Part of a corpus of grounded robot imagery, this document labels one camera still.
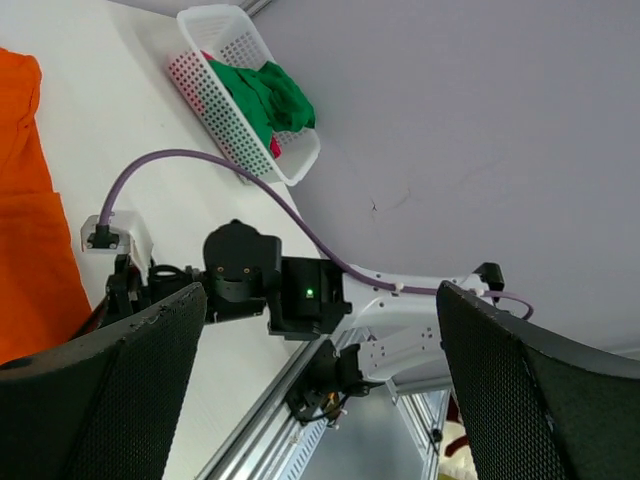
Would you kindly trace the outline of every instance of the cable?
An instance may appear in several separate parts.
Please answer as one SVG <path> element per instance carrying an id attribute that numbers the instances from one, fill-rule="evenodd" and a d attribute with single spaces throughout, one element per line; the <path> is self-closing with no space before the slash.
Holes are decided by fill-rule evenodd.
<path id="1" fill-rule="evenodd" d="M 342 399 L 340 400 L 340 403 L 338 403 L 338 405 L 335 408 L 332 408 L 331 410 L 324 412 L 321 415 L 316 415 L 315 417 L 311 417 L 309 420 L 305 420 L 304 422 L 313 423 L 313 422 L 319 422 L 320 420 L 324 420 L 325 418 L 342 410 L 344 406 L 347 404 L 347 400 L 349 400 L 349 398 L 351 398 L 350 395 L 345 395 L 344 397 L 342 397 Z"/>
<path id="2" fill-rule="evenodd" d="M 220 165 L 221 167 L 232 170 L 238 175 L 246 178 L 252 183 L 259 186 L 262 190 L 265 191 L 267 195 L 269 195 L 280 207 L 287 212 L 287 214 L 291 217 L 291 219 L 302 229 L 302 231 L 311 239 L 311 241 L 318 247 L 318 249 L 324 253 L 327 258 L 333 261 L 336 265 L 338 265 L 345 273 L 347 273 L 352 278 L 358 280 L 365 285 L 369 285 L 371 287 L 376 287 L 382 290 L 387 290 L 391 292 L 403 292 L 403 293 L 413 293 L 417 295 L 432 295 L 435 296 L 438 289 L 437 288 L 425 288 L 425 287 L 415 287 L 415 286 L 404 286 L 404 285 L 396 285 L 394 283 L 383 282 L 381 280 L 368 277 L 364 273 L 358 271 L 348 263 L 344 262 L 340 259 L 325 243 L 320 240 L 320 238 L 309 228 L 309 226 L 300 218 L 300 216 L 295 212 L 293 208 L 291 208 L 287 202 L 276 193 L 267 183 L 265 183 L 260 178 L 256 177 L 252 173 L 246 171 L 242 167 L 232 163 L 228 160 L 222 159 L 220 157 L 216 157 L 215 155 L 211 155 L 205 152 L 198 152 L 196 150 L 185 150 L 185 149 L 168 149 L 168 150 L 158 150 L 156 152 L 147 153 L 146 155 L 141 156 L 137 160 L 134 160 L 127 168 L 125 168 L 118 178 L 114 182 L 113 186 L 109 190 L 107 194 L 107 198 L 104 201 L 104 205 L 102 206 L 102 210 L 100 211 L 100 217 L 98 218 L 98 225 L 100 226 L 108 226 L 109 225 L 109 216 L 111 215 L 111 211 L 113 210 L 113 206 L 115 205 L 116 199 L 118 198 L 118 194 L 124 187 L 125 183 L 133 175 L 133 173 L 138 170 L 143 165 L 146 165 L 149 162 L 153 162 L 155 160 L 160 160 L 161 158 L 167 157 L 190 157 L 197 158 L 200 160 L 205 160 L 210 163 L 214 163 L 216 165 Z M 524 320 L 528 320 L 533 315 L 534 309 L 533 305 L 529 302 L 516 295 L 515 293 L 508 292 L 498 292 L 493 290 L 482 291 L 479 293 L 479 296 L 482 297 L 491 297 L 491 298 L 506 298 L 509 300 L 514 300 L 519 302 L 527 307 L 527 313 L 522 317 Z"/>

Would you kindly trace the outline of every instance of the black cable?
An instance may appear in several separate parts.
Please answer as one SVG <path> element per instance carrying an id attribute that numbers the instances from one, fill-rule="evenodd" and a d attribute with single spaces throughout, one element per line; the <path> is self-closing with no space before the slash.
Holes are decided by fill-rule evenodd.
<path id="1" fill-rule="evenodd" d="M 313 422 L 319 422 L 320 420 L 324 420 L 325 418 L 333 415 L 334 413 L 339 412 L 340 410 L 342 410 L 342 408 L 345 406 L 345 404 L 347 403 L 347 400 L 349 400 L 350 396 L 349 395 L 345 395 L 344 397 L 342 397 L 342 399 L 340 400 L 340 403 L 338 403 L 338 406 L 335 408 L 332 408 L 331 410 L 329 410 L 328 412 L 324 412 L 321 415 L 316 415 L 315 417 L 311 417 L 309 420 L 305 420 L 305 423 L 313 423 Z"/>

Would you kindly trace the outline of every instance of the laundry basket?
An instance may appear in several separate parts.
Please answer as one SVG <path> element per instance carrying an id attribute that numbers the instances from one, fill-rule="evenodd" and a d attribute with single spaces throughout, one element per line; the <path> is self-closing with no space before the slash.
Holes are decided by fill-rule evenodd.
<path id="1" fill-rule="evenodd" d="M 218 147 L 266 182 L 298 183 L 320 152 L 315 131 L 276 133 L 282 154 L 274 159 L 202 54 L 254 70 L 274 61 L 249 16 L 231 5 L 192 7 L 178 14 L 178 26 L 186 41 L 170 54 L 169 75 Z"/>

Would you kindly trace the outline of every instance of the gray floor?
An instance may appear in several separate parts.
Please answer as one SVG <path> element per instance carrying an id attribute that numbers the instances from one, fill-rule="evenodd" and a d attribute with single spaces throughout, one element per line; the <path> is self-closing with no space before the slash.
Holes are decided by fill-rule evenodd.
<path id="1" fill-rule="evenodd" d="M 354 398 L 339 430 L 328 430 L 302 480 L 418 480 L 422 460 L 386 388 Z"/>

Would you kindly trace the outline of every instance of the orange cloth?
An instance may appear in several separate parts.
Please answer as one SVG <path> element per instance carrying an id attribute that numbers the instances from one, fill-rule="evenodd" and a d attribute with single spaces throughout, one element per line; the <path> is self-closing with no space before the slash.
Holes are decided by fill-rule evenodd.
<path id="1" fill-rule="evenodd" d="M 0 49 L 0 365 L 66 342 L 90 314 L 40 148 L 35 58 Z"/>

